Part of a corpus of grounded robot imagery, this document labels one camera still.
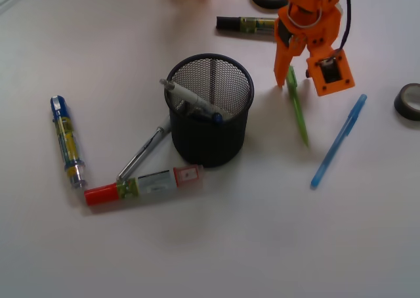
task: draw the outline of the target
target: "blue pen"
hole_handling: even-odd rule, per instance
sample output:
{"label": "blue pen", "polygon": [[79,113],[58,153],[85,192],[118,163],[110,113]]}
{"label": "blue pen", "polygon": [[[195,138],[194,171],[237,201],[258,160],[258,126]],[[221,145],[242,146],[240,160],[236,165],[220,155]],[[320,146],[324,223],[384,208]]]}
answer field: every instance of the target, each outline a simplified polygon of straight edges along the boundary
{"label": "blue pen", "polygon": [[321,163],[320,168],[315,174],[315,177],[312,179],[310,186],[312,188],[317,188],[319,183],[321,182],[324,173],[327,171],[329,164],[331,163],[332,159],[334,158],[335,153],[338,151],[343,139],[350,134],[354,124],[356,123],[360,110],[363,108],[365,101],[368,97],[366,95],[361,95],[359,100],[357,100],[356,104],[354,105],[353,109],[350,111],[350,114],[347,117],[346,123],[344,124],[343,128],[341,129],[340,133],[338,134],[337,138],[334,140],[333,146],[328,150],[327,155],[325,156],[323,162]]}

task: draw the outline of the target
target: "red cap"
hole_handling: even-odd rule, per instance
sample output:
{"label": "red cap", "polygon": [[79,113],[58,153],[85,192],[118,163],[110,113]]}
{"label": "red cap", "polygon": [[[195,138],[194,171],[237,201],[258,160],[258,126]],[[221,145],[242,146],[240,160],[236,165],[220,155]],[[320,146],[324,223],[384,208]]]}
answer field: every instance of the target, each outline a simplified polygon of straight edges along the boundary
{"label": "red cap", "polygon": [[86,190],[85,199],[88,206],[119,200],[117,184],[113,183],[100,188]]}

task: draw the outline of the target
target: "silver pen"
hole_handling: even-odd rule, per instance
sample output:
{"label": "silver pen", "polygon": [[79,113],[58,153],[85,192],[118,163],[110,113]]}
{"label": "silver pen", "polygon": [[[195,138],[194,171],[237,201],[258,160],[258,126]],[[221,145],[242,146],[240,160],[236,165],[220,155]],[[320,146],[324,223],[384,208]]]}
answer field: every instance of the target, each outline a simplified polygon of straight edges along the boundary
{"label": "silver pen", "polygon": [[117,176],[118,181],[126,181],[131,174],[135,171],[135,169],[140,164],[141,159],[146,156],[147,149],[152,149],[152,145],[155,146],[166,134],[171,132],[171,120],[169,116],[166,117],[165,121],[163,121],[156,129],[155,133],[149,140],[140,148],[140,150],[135,154],[133,158],[131,158],[130,162],[121,170],[121,172]]}

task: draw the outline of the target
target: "orange object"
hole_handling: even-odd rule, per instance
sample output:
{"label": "orange object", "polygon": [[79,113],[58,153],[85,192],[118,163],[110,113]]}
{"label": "orange object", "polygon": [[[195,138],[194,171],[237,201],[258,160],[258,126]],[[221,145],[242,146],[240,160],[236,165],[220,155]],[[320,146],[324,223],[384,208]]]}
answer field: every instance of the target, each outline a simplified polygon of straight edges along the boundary
{"label": "orange object", "polygon": [[294,56],[308,47],[310,58],[306,76],[312,77],[319,96],[354,86],[344,50],[331,46],[339,34],[339,0],[288,0],[278,11],[276,21],[277,53],[274,73],[279,87]]}

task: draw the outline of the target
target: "mesh cup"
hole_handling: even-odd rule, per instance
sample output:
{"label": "mesh cup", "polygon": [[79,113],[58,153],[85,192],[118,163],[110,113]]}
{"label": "mesh cup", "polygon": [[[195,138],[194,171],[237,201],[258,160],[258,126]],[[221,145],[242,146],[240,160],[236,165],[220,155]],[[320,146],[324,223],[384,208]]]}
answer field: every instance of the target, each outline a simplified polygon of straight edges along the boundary
{"label": "mesh cup", "polygon": [[254,85],[247,70],[219,54],[199,54],[176,65],[167,78],[232,114],[221,124],[203,123],[186,115],[189,104],[165,91],[172,139],[178,153],[191,164],[217,167],[242,148]]}

